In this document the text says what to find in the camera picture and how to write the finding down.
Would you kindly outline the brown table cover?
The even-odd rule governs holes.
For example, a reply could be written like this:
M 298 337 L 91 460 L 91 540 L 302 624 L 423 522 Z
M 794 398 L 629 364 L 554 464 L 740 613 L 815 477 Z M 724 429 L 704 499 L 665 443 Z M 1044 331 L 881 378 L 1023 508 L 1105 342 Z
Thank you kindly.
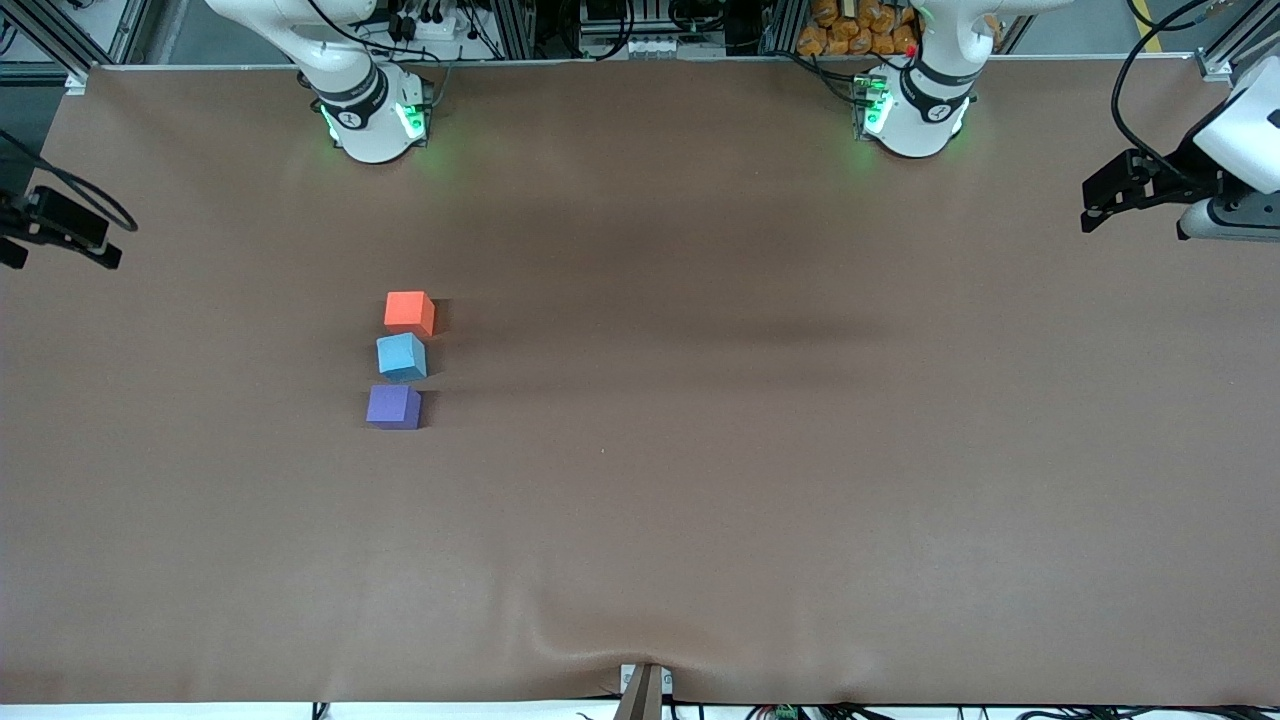
M 783 61 L 100 70 L 140 220 L 0 270 L 0 703 L 1280 705 L 1280 245 L 1080 232 L 1111 61 L 924 161 Z M 436 305 L 390 383 L 392 291 Z M 370 388 L 422 395 L 416 430 Z

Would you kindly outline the orange foam block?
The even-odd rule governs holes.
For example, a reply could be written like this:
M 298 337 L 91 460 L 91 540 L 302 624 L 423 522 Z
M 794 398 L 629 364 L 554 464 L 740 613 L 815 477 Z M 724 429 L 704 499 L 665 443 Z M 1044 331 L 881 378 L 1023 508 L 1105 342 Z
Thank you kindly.
M 383 324 L 389 334 L 435 334 L 436 305 L 425 291 L 392 291 L 385 296 Z

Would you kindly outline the aluminium frame post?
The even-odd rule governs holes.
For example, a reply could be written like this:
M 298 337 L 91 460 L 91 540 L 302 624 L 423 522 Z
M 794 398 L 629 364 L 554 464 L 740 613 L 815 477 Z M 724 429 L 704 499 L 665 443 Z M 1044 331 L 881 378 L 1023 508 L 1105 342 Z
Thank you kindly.
M 54 0 L 0 0 L 0 15 L 26 36 L 46 58 L 41 67 L 19 70 L 3 85 L 52 87 L 60 67 L 68 95 L 83 95 L 90 72 L 108 58 L 102 49 Z
M 1280 0 L 1220 0 L 1212 18 L 1231 17 L 1208 47 L 1198 49 L 1196 63 L 1206 82 L 1234 83 L 1254 63 L 1280 55 Z

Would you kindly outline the light blue foam block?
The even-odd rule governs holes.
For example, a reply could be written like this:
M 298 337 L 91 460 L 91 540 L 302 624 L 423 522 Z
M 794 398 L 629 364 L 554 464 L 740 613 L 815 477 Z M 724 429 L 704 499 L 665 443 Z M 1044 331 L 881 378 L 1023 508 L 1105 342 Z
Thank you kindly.
M 390 383 L 413 383 L 429 377 L 426 345 L 412 333 L 376 340 L 378 372 Z

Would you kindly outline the metal table edge bracket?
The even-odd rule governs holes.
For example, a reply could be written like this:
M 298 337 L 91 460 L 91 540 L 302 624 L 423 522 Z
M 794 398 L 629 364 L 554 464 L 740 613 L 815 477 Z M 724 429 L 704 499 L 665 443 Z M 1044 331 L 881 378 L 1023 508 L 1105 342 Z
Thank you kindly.
M 658 664 L 620 667 L 620 703 L 612 720 L 669 720 L 667 705 L 675 693 L 673 674 Z

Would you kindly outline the power strip with black plugs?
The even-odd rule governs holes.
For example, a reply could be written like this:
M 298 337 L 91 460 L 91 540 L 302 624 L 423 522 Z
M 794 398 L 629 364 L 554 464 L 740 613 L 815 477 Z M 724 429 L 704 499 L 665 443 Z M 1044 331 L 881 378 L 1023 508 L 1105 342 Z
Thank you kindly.
M 468 28 L 457 0 L 385 0 L 385 9 L 396 44 L 453 41 Z

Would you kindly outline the purple foam block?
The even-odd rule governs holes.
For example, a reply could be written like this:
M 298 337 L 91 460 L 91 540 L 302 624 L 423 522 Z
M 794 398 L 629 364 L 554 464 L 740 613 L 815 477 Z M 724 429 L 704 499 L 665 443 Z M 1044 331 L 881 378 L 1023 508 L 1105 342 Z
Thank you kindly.
M 381 430 L 416 430 L 422 415 L 422 395 L 411 386 L 376 384 L 370 388 L 365 421 Z

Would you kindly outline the orange packets pile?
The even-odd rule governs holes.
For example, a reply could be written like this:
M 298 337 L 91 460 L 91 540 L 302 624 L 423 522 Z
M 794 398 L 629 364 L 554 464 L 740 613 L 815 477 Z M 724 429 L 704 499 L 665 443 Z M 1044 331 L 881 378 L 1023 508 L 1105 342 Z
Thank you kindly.
M 801 56 L 914 56 L 922 14 L 909 0 L 809 0 Z

